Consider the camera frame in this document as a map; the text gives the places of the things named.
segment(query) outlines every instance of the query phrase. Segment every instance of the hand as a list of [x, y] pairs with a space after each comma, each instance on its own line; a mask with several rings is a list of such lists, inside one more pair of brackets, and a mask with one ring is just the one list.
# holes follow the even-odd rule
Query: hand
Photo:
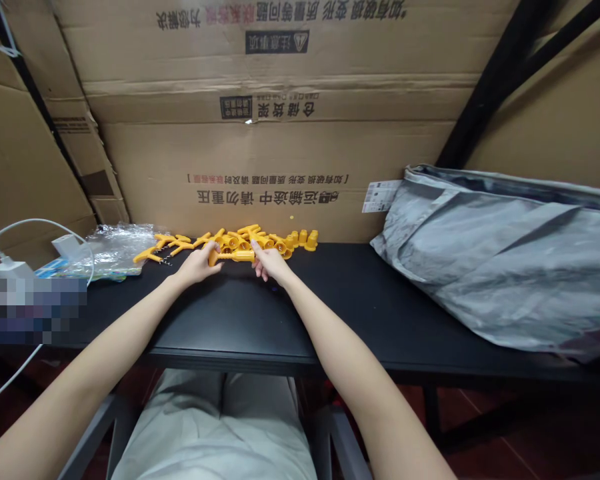
[[251, 241], [251, 246], [255, 252], [255, 262], [251, 264], [251, 268], [255, 268], [257, 277], [262, 277], [264, 281], [269, 280], [269, 277], [273, 277], [281, 285], [293, 278], [294, 273], [278, 250], [262, 250], [255, 240]]
[[210, 241], [203, 249], [194, 250], [178, 271], [173, 274], [173, 277], [182, 282], [185, 287], [189, 287], [218, 273], [222, 269], [222, 263], [218, 263], [213, 267], [209, 266], [209, 254], [213, 249], [219, 250], [218, 244]]

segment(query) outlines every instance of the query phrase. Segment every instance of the cardboard box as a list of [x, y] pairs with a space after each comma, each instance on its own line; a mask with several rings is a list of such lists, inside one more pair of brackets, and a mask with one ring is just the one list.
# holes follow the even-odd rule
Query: cardboard box
[[[568, 2], [537, 48], [584, 4]], [[600, 20], [507, 100], [467, 168], [600, 188]]]
[[9, 0], [7, 21], [102, 223], [129, 221], [62, 33], [45, 0]]
[[364, 242], [384, 220], [362, 213], [370, 182], [435, 162], [516, 4], [59, 0], [54, 8], [133, 221], [192, 235], [258, 222]]
[[[26, 218], [56, 221], [85, 235], [93, 212], [10, 58], [0, 52], [0, 229]], [[31, 223], [0, 237], [0, 248], [38, 268], [57, 256], [64, 232]]]

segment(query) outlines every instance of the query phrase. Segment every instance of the forearm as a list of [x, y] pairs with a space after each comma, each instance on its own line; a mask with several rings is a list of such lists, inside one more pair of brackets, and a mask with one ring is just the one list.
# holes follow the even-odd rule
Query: forearm
[[[167, 278], [67, 366], [0, 438], [0, 478], [58, 476], [102, 400], [142, 354], [184, 287]], [[5, 461], [12, 452], [18, 462]]]
[[360, 337], [296, 276], [283, 286], [327, 376], [360, 427], [375, 478], [455, 478], [400, 390]]

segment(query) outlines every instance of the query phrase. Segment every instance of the black printed logo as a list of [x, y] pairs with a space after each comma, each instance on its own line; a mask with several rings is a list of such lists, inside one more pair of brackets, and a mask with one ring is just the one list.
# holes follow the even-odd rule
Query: black printed logo
[[220, 97], [220, 112], [222, 120], [250, 119], [253, 98], [246, 97]]
[[260, 30], [245, 33], [245, 53], [306, 53], [309, 30]]

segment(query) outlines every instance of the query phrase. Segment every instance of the gray bag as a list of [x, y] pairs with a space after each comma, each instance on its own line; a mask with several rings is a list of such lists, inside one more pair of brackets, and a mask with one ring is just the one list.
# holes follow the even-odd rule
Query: gray bag
[[600, 356], [600, 189], [407, 167], [371, 245], [486, 340]]

